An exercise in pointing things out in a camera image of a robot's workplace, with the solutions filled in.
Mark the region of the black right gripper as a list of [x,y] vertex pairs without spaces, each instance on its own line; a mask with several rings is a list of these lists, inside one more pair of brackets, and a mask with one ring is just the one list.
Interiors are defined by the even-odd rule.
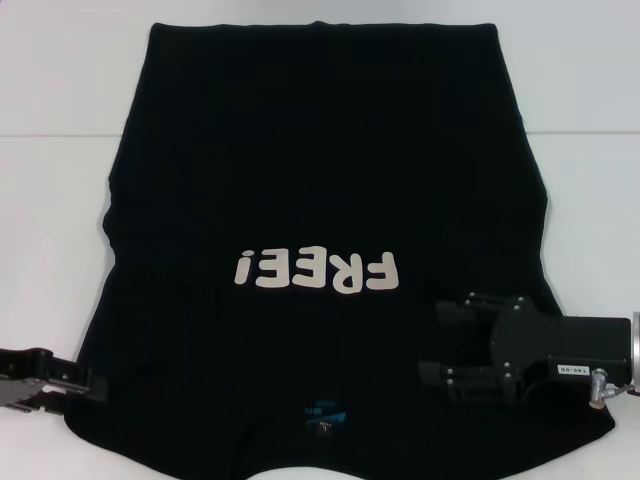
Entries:
[[582,383],[591,406],[632,391],[628,318],[546,316],[523,296],[481,293],[438,302],[436,312],[445,324],[495,322],[493,367],[418,363],[421,382],[444,387],[452,401],[520,399],[543,382]]

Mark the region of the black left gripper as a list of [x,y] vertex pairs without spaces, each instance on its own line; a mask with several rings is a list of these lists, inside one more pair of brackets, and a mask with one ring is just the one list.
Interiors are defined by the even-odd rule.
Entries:
[[106,401],[107,381],[92,369],[76,364],[56,364],[46,349],[1,350],[1,406],[22,413],[50,410],[48,383],[66,394],[92,401]]

